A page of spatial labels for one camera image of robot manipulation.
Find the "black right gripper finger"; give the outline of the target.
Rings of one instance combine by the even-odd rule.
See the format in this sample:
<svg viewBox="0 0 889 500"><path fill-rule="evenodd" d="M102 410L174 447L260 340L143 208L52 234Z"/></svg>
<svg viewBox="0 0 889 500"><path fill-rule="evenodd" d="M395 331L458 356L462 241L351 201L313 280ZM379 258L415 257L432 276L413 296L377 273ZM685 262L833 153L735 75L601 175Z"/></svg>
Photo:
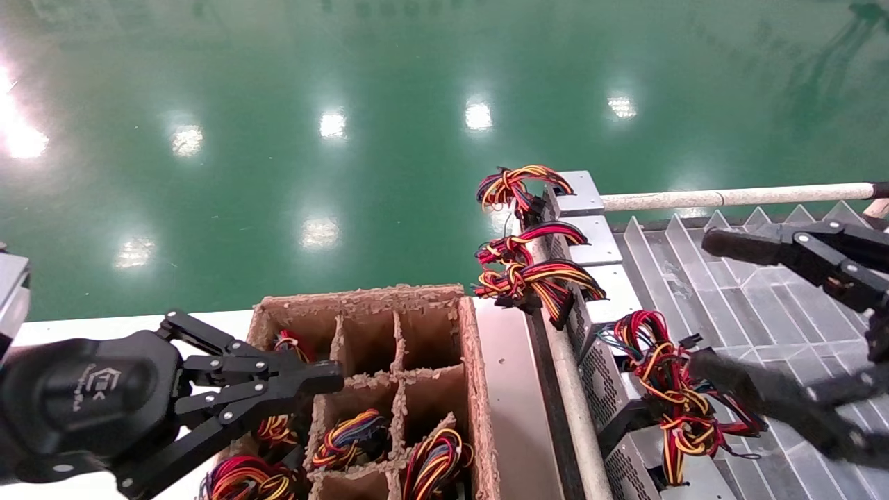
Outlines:
<svg viewBox="0 0 889 500"><path fill-rule="evenodd" d="M888 437L841 417L838 408L887 394L887 363L853 374L798 383L779 370L754 366L711 349L691 354L689 373L730 393L744 408L787 424L832 461L887 467Z"/></svg>
<svg viewBox="0 0 889 500"><path fill-rule="evenodd" d="M760 266L784 266L858 313L887 312L888 237L855 224L764 224L745 232L712 228L702 249Z"/></svg>

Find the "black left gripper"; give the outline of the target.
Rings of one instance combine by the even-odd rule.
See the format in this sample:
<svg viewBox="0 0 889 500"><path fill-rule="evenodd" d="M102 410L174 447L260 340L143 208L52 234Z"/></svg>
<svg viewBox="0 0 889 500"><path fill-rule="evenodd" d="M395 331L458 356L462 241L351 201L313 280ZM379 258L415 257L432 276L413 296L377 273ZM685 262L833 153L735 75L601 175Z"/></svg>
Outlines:
<svg viewBox="0 0 889 500"><path fill-rule="evenodd" d="M161 338L202 352L182 361ZM180 371L198 386L229 387L179 399L172 412ZM291 413L302 396L344 385L338 362L263 351L181 310L156 334L15 349L2 364L2 484L61 481L137 459L115 470L118 490L152 499L264 419ZM182 426L190 431L172 441Z"/></svg>

